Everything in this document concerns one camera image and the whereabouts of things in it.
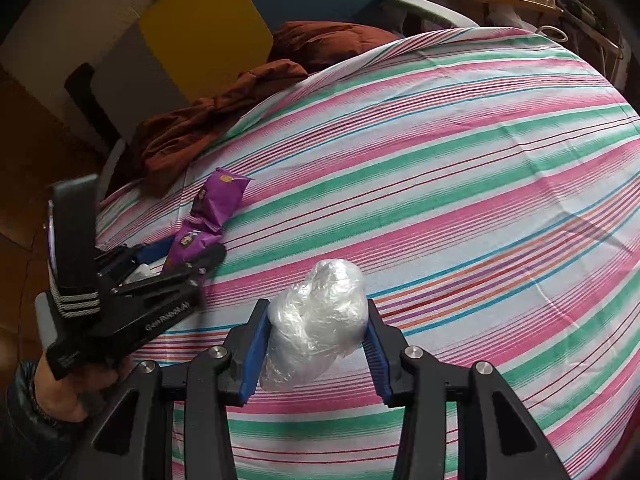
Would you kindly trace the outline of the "person's left hand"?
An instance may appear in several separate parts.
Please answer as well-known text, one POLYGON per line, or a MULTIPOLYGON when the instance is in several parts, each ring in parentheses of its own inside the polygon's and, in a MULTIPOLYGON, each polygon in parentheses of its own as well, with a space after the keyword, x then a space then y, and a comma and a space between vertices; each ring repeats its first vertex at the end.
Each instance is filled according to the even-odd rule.
POLYGON ((125 378, 134 367, 134 360, 127 356, 114 367, 88 365, 76 373, 57 380, 51 372, 47 357, 43 354, 34 375, 34 393, 44 414, 61 422, 83 422, 88 412, 80 403, 80 395, 98 392, 125 378))

